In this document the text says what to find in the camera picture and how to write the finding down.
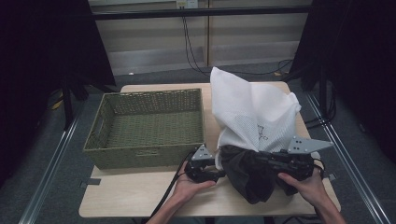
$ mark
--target person's right hand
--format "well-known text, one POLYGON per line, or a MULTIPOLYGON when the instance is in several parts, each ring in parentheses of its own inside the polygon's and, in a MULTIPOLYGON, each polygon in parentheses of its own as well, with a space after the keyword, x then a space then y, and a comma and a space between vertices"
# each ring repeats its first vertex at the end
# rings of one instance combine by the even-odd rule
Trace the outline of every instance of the person's right hand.
POLYGON ((285 173, 279 173, 278 177, 284 180, 287 184, 297 188, 301 196, 303 196, 303 198, 313 206, 317 206, 319 203, 323 203, 329 199, 326 189, 323 186, 318 168, 314 169, 311 177, 303 181, 298 181, 285 173))
POLYGON ((346 223, 343 216, 341 216, 337 207, 327 194, 318 168, 314 169, 311 177, 303 181, 298 181, 292 176, 284 173, 279 173, 277 176, 287 184, 297 188, 301 196, 303 196, 307 202, 311 203, 317 209, 318 215, 323 223, 346 223))

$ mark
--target black curtain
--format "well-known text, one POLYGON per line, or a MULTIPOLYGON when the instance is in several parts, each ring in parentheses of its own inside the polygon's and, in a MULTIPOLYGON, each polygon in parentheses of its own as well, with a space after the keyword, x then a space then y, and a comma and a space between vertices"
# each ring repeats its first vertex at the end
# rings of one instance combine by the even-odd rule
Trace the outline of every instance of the black curtain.
POLYGON ((51 92, 115 85, 86 0, 8 1, 1 9, 0 186, 30 146, 51 92))

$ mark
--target metal bracket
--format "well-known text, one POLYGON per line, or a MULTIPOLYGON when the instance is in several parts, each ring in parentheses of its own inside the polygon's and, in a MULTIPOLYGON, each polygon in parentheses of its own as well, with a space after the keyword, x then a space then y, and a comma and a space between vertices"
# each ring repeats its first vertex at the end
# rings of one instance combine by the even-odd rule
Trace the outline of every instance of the metal bracket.
POLYGON ((333 146, 333 142, 302 138, 295 135, 290 141, 288 152, 292 154, 309 154, 333 146))
POLYGON ((209 152, 209 150, 207 150, 205 145, 201 145, 200 147, 198 147, 197 151, 191 158, 192 161, 202 161, 208 159, 214 159, 214 158, 213 155, 209 152))

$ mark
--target white plastic bag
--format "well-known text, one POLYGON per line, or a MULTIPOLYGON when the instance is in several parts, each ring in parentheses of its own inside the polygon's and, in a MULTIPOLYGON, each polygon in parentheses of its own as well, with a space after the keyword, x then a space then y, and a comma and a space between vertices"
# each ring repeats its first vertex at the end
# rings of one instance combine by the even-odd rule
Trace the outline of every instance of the white plastic bag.
MULTIPOLYGON (((218 148, 232 145, 254 151, 287 148, 295 135, 301 106, 294 93, 270 84, 249 83, 214 67, 210 76, 212 113, 221 131, 218 148)), ((222 170, 219 151, 216 166, 222 170)))

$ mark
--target gray floor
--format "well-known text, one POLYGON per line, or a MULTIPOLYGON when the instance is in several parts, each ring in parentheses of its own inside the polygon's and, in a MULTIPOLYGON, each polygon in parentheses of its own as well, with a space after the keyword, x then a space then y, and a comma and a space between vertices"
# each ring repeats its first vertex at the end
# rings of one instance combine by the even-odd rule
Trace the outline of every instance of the gray floor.
MULTIPOLYGON (((225 66, 223 69, 233 73, 236 71, 263 73, 276 70, 277 63, 234 65, 225 66)), ((238 75, 249 81, 280 79, 274 75, 238 75)), ((116 90, 127 84, 209 81, 208 77, 191 69, 117 76, 116 80, 118 84, 116 90)), ((289 85, 303 107, 301 114, 304 120, 315 118, 315 113, 300 88, 300 80, 293 80, 289 85)), ((80 183, 90 177, 93 167, 92 162, 82 154, 81 150, 92 126, 100 99, 101 93, 92 91, 86 102, 74 102, 74 108, 81 109, 78 126, 67 145, 61 163, 56 170, 56 176, 50 183, 49 191, 46 192, 45 201, 39 207, 38 216, 34 218, 35 223, 134 223, 130 218, 91 219, 80 217, 78 214, 79 204, 84 194, 84 188, 80 187, 80 183)), ((394 178, 396 166, 382 154, 374 138, 361 131, 359 124, 360 122, 344 105, 342 99, 338 98, 337 115, 332 121, 332 126, 340 135, 348 153, 359 167, 361 174, 390 220, 396 222, 394 213, 396 209, 396 191, 394 190, 396 187, 394 178)), ((25 156, 24 162, 0 190, 0 223, 18 223, 21 220, 21 216, 58 146, 63 134, 63 126, 63 110, 61 108, 48 110, 36 132, 36 141, 25 156)), ((312 138, 322 140, 328 138, 321 128, 309 130, 309 133, 312 138)), ((332 184, 346 220, 349 223, 375 223, 371 212, 366 207, 366 202, 361 198, 361 193, 356 190, 337 153, 334 150, 326 150, 321 153, 321 156, 326 163, 328 173, 334 173, 337 176, 332 184)), ((276 217, 276 223, 282 223, 285 219, 286 217, 276 217)))

